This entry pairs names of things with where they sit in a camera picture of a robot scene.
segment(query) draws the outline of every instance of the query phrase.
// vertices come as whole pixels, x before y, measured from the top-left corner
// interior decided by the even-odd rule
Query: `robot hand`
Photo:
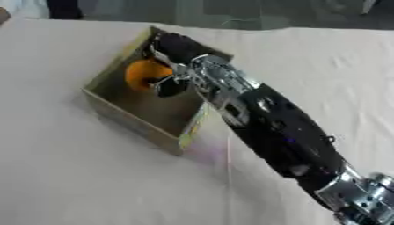
[[[158,35],[150,51],[174,71],[170,79],[156,83],[158,96],[192,85],[251,150],[284,178],[295,179],[340,223],[394,224],[394,179],[381,173],[359,175],[335,150],[334,138],[280,93],[247,81],[241,71],[186,36]]]

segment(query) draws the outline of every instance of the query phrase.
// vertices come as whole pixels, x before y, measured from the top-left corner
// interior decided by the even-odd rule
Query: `floor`
[[[79,0],[87,20],[267,30],[289,26],[394,29],[394,1],[360,16],[363,0]]]

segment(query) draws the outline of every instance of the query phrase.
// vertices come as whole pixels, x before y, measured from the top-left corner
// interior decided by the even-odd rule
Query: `white tablecloth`
[[[0,28],[0,223],[335,224],[214,112],[185,158],[95,116],[80,89],[148,26],[15,19]],[[394,174],[393,32],[161,26],[235,54],[237,67],[334,134],[362,174]]]

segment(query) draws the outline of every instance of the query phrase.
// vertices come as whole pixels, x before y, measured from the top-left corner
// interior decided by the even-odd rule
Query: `orange ball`
[[[161,78],[172,74],[172,69],[154,59],[139,60],[126,68],[125,80],[134,91],[147,91],[150,84],[146,78]]]

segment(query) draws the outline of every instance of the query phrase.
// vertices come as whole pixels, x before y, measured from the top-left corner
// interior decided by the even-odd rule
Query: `cardboard box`
[[[142,51],[149,45],[150,38],[163,32],[151,27],[142,33],[83,91],[98,114],[180,156],[205,115],[206,106],[201,98],[193,88],[175,97],[159,98],[150,91],[132,91],[124,81],[126,67],[142,59]],[[231,59],[228,54],[216,50],[215,53]]]

